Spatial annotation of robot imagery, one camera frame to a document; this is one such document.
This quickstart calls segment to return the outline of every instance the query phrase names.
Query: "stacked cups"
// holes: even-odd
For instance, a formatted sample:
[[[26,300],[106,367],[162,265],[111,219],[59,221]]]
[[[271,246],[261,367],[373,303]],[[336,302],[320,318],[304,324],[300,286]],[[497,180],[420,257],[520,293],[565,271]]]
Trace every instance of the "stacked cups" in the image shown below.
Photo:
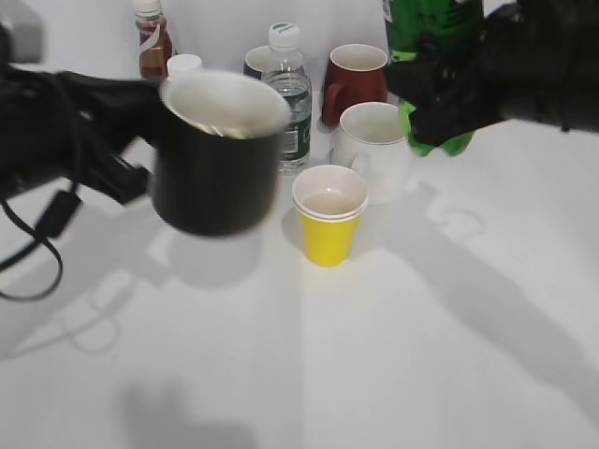
[[[346,167],[309,168],[293,184],[293,202],[308,259],[323,267],[341,264],[349,256],[360,216],[368,206],[366,181]]]

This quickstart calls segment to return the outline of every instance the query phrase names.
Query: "white cup rim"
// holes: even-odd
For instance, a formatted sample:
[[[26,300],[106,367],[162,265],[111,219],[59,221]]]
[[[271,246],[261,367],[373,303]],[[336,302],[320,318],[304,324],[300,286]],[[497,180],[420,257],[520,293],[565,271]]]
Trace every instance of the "white cup rim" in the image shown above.
[[[399,122],[400,119],[400,109],[397,106],[391,105],[389,103],[385,103],[382,101],[369,101],[366,103],[358,103],[350,108],[347,108],[343,114],[341,114],[341,117],[339,119],[339,127],[342,129],[342,131],[351,139],[360,142],[360,143],[364,143],[366,145],[372,145],[372,146],[386,146],[386,145],[396,145],[397,143],[400,143],[402,141],[405,141],[407,139],[407,136],[404,135],[401,138],[397,138],[395,140],[389,140],[387,142],[372,142],[369,140],[365,140],[363,138],[358,138],[357,136],[354,136],[354,134],[350,133],[347,128],[345,123],[343,123],[343,119],[346,119],[347,116],[349,114],[352,113],[352,111],[356,110],[356,109],[362,109],[362,108],[367,108],[367,107],[372,107],[373,105],[376,105],[377,107],[380,106],[381,108],[386,108],[386,109],[393,109],[394,111],[397,111],[397,120]]]
[[[373,65],[372,67],[369,68],[362,68],[362,69],[355,69],[355,68],[351,68],[351,67],[346,67],[342,64],[339,64],[338,61],[335,61],[335,56],[334,53],[336,51],[341,51],[343,49],[349,49],[349,48],[362,48],[362,49],[369,49],[372,51],[376,51],[378,53],[380,53],[383,56],[383,62],[379,65]],[[383,68],[385,65],[387,65],[387,63],[389,62],[389,57],[387,56],[387,54],[382,51],[381,49],[379,49],[378,47],[375,47],[374,45],[368,45],[368,44],[345,44],[345,45],[340,45],[339,47],[335,47],[330,53],[329,53],[329,60],[334,63],[336,66],[338,66],[339,68],[342,68],[343,70],[347,70],[349,72],[373,72],[374,70],[378,70],[380,68]]]
[[[252,61],[252,57],[256,56],[257,53],[261,53],[262,51],[270,51],[270,47],[268,45],[261,45],[260,47],[255,47],[254,49],[251,49],[247,53],[245,53],[244,62],[247,64],[248,67],[250,67],[252,70],[255,70],[256,72],[263,72],[264,69],[254,66],[254,61]]]
[[[309,210],[308,208],[306,208],[305,206],[303,206],[301,204],[301,202],[298,200],[298,193],[297,193],[298,180],[300,179],[300,177],[302,175],[305,176],[306,173],[311,173],[311,172],[314,173],[315,171],[325,170],[325,169],[326,170],[332,170],[332,169],[344,170],[347,172],[351,172],[353,175],[357,176],[357,179],[359,179],[359,182],[366,189],[365,198],[357,208],[350,210],[349,212],[345,212],[345,213],[326,214],[326,213],[316,212],[314,210]],[[369,196],[368,196],[368,183],[366,182],[366,180],[364,180],[364,178],[362,178],[362,176],[359,173],[352,170],[351,168],[335,166],[333,164],[326,164],[323,166],[311,167],[311,168],[308,168],[308,169],[304,170],[303,172],[301,172],[293,182],[293,186],[291,187],[291,195],[293,197],[293,204],[299,210],[299,212],[301,212],[303,215],[305,215],[309,218],[315,219],[315,220],[317,220],[319,222],[323,222],[323,223],[343,223],[343,222],[348,222],[350,220],[353,220],[353,219],[359,217],[359,215],[361,215],[366,210],[366,208],[368,207],[368,203],[370,201]]]
[[[230,92],[237,92],[246,98],[243,109],[233,101]],[[224,113],[215,120],[209,111],[218,98],[222,109],[240,110],[238,117],[228,118]],[[186,77],[167,79],[160,86],[160,98],[163,104],[177,117],[191,126],[223,138],[248,139],[263,138],[282,132],[291,117],[291,109],[285,99],[269,85],[246,77],[242,74],[225,70],[199,70]],[[192,104],[190,98],[197,98],[199,105],[197,117],[183,110],[181,104]],[[204,98],[210,98],[207,106],[202,103]],[[261,104],[250,101],[250,98],[260,98]],[[263,120],[256,120],[261,114]]]

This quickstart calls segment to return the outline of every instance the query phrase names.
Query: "plastic bottle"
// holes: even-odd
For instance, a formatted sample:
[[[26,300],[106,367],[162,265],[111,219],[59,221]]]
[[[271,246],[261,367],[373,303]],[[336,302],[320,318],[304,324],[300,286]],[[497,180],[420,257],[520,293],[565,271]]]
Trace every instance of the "plastic bottle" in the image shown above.
[[[135,0],[139,29],[139,73],[146,80],[168,76],[167,61],[175,54],[160,0]]]
[[[279,170],[300,173],[310,157],[312,86],[298,51],[300,29],[293,23],[276,23],[269,30],[270,57],[262,80],[276,90],[291,107],[291,124],[285,130]]]
[[[437,57],[474,36],[484,23],[483,0],[383,0],[387,40],[392,63],[415,58]],[[400,122],[412,149],[420,156],[434,147],[417,142],[412,134],[410,114],[416,107],[400,105]],[[462,153],[474,133],[457,136],[442,145],[455,156]]]

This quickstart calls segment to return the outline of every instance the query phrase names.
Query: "bottle cap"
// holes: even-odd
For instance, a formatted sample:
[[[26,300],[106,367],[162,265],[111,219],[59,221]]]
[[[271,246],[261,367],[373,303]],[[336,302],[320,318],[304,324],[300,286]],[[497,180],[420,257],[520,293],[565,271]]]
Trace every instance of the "bottle cap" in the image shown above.
[[[202,58],[195,54],[177,54],[167,61],[168,77],[171,79],[197,73],[202,67]]]
[[[136,13],[141,17],[151,17],[162,12],[160,0],[134,0],[133,4]]]
[[[300,29],[294,23],[275,23],[269,29],[269,46],[274,50],[297,50],[300,43]]]

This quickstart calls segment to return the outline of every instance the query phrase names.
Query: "green soda bottle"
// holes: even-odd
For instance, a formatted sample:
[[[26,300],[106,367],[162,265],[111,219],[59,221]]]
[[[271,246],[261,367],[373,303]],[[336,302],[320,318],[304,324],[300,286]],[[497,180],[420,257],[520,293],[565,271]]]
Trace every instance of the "green soda bottle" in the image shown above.
[[[387,41],[392,63],[435,57],[451,50],[480,30],[485,16],[482,0],[383,0]],[[434,147],[416,142],[410,125],[410,113],[416,107],[400,104],[400,123],[410,145],[420,156]],[[452,138],[442,145],[450,156],[462,153],[474,133]]]

